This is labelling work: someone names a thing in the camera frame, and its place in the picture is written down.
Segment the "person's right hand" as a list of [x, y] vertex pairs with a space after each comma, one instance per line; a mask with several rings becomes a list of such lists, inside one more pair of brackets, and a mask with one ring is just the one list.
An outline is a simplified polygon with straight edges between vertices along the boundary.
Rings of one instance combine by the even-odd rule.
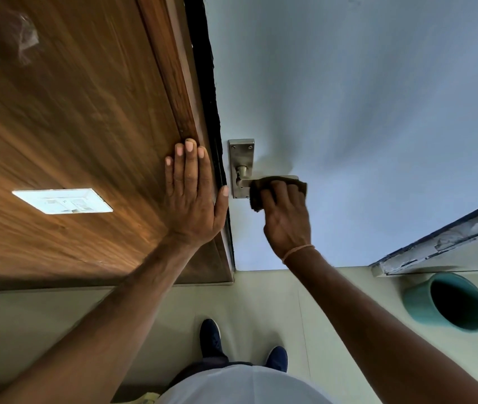
[[[273, 211], [266, 212], [264, 233], [271, 249], [281, 259], [290, 249], [311, 243], [311, 226], [307, 206], [304, 210], [294, 212]], [[301, 253], [309, 252], [313, 248], [303, 249], [291, 255], [286, 266], [295, 265], [294, 259], [299, 258]]]

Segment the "brown cleaning cloth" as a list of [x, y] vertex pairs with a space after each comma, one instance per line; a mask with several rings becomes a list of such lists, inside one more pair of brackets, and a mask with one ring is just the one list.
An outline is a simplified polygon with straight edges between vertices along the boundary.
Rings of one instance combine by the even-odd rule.
[[297, 176], [265, 176], [256, 180], [252, 180], [250, 184], [250, 207], [255, 212], [263, 210], [262, 191], [269, 190], [273, 201], [276, 202], [276, 193], [272, 186], [272, 182], [279, 181], [284, 182], [286, 185], [296, 185], [299, 192], [304, 196], [307, 195], [308, 185], [307, 183], [298, 179]]

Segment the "person's right forearm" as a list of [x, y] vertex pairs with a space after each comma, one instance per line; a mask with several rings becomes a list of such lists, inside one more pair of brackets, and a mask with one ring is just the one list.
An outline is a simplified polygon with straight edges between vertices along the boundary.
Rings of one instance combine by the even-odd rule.
[[383, 404], [478, 404], [478, 381], [341, 275], [316, 250], [288, 267]]

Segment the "orange wrist thread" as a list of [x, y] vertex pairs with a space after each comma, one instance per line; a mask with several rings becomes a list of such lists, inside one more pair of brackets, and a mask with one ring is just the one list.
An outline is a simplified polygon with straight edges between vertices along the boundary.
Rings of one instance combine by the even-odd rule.
[[295, 254], [295, 253], [298, 252], [298, 251], [301, 251], [301, 250], [303, 250], [303, 249], [308, 249], [308, 248], [313, 248], [313, 249], [315, 249], [315, 246], [312, 245], [312, 244], [303, 244], [303, 245], [300, 245], [300, 246], [297, 246], [297, 247], [294, 247], [294, 248], [290, 249], [290, 250], [287, 251], [287, 252], [283, 255], [283, 257], [281, 258], [282, 263], [285, 265], [287, 259], [288, 259], [291, 255]]

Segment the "white door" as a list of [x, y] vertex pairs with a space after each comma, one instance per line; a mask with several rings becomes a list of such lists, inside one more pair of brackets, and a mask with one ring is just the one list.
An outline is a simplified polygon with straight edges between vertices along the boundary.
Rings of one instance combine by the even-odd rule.
[[203, 0], [223, 163], [308, 184], [312, 241], [370, 265], [478, 209], [478, 0]]

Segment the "person's left blue shoe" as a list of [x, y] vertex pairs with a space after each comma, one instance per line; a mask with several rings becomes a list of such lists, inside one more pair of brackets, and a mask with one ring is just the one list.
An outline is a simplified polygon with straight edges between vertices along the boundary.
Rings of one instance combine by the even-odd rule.
[[213, 319], [206, 318], [202, 321], [199, 342], [203, 359], [228, 360], [222, 348], [220, 329]]

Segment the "person's blue shoe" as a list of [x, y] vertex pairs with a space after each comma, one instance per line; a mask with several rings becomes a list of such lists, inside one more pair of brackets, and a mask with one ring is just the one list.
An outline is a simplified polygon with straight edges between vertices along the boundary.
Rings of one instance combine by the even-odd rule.
[[288, 354], [283, 346], [274, 346], [266, 358], [264, 367], [275, 371], [287, 373], [288, 371]]
[[220, 329], [213, 319], [206, 318], [202, 321], [199, 342], [203, 359], [228, 360], [222, 348]]

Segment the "person's right blue shoe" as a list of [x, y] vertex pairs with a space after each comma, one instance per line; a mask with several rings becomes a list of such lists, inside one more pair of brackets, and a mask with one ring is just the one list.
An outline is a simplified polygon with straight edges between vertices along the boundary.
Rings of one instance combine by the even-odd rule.
[[288, 371], [288, 354], [283, 346], [274, 346], [266, 358], [264, 367], [275, 371], [287, 373]]

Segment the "person's dark trousers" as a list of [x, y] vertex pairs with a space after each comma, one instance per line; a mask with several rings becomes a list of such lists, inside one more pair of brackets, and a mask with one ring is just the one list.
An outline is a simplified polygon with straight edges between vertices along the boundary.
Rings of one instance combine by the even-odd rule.
[[247, 361], [230, 361], [227, 357], [208, 357], [200, 361], [196, 361], [186, 366], [171, 380], [168, 389], [185, 380], [186, 378], [211, 369], [225, 368], [233, 365], [254, 366], [253, 363]]

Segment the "person's white shirt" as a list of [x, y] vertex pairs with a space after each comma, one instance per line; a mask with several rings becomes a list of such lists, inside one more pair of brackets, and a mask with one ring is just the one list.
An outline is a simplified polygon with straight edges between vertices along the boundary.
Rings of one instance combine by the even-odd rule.
[[322, 390], [288, 373], [232, 365], [203, 371], [171, 387], [154, 404], [334, 404]]

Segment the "teal plastic bucket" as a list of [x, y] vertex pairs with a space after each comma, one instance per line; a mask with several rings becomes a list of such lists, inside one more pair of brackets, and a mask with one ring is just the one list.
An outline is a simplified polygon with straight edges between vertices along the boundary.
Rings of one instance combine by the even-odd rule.
[[418, 323], [478, 332], [478, 287], [456, 273], [437, 272], [404, 290], [402, 300]]

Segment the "clear plastic wrap scrap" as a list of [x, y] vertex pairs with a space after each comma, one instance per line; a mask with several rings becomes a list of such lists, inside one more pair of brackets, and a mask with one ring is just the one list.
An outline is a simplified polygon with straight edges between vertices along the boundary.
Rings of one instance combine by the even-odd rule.
[[25, 13], [14, 12], [10, 36], [17, 62], [23, 67], [31, 64], [29, 54], [39, 44], [39, 35], [31, 18]]

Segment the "brown wooden wall panel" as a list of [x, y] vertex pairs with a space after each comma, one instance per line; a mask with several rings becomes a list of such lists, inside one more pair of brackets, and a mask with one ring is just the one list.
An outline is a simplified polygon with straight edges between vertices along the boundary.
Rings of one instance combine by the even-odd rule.
[[[12, 15], [39, 44], [20, 66]], [[182, 0], [0, 0], [0, 291], [114, 286], [166, 234], [164, 158], [213, 160]], [[14, 190], [93, 189], [111, 213], [47, 215]]]

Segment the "white switch plate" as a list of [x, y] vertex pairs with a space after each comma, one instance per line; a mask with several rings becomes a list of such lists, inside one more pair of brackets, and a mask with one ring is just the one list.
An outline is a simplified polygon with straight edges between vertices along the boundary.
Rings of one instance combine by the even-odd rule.
[[114, 211], [93, 189], [14, 190], [12, 194], [47, 215]]

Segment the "white painted door frame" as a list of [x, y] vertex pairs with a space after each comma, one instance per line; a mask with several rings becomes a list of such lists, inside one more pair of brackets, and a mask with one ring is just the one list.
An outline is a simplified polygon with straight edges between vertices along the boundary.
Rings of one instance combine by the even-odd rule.
[[465, 265], [439, 263], [442, 255], [478, 242], [478, 209], [369, 265], [374, 277], [443, 271], [478, 271]]

